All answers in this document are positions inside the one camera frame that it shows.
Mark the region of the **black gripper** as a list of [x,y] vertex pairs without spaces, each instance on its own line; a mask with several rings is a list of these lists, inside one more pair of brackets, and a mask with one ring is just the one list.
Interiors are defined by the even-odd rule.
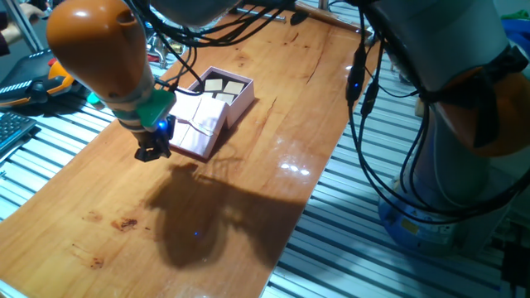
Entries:
[[170,140],[173,138],[175,118],[166,117],[159,121],[154,132],[133,132],[140,148],[135,153],[139,161],[153,161],[158,157],[168,158],[171,155]]

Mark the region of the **operator bare hand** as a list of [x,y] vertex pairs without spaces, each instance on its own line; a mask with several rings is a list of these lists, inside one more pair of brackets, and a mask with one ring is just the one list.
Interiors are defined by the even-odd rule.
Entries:
[[21,3],[19,7],[32,25],[37,24],[46,15],[40,8],[27,2]]

